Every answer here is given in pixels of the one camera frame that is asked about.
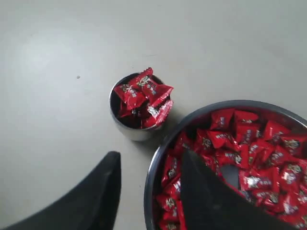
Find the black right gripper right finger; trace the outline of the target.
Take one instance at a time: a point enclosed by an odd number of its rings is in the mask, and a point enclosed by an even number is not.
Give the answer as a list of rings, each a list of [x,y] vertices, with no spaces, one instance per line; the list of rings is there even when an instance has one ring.
[[[180,198],[189,230],[295,229],[249,203],[191,150],[183,153],[180,180]]]

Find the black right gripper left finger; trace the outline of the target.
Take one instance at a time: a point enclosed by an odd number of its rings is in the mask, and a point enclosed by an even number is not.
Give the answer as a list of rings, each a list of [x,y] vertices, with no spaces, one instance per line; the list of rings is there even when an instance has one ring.
[[[66,195],[9,230],[112,230],[121,194],[121,154],[108,152]]]

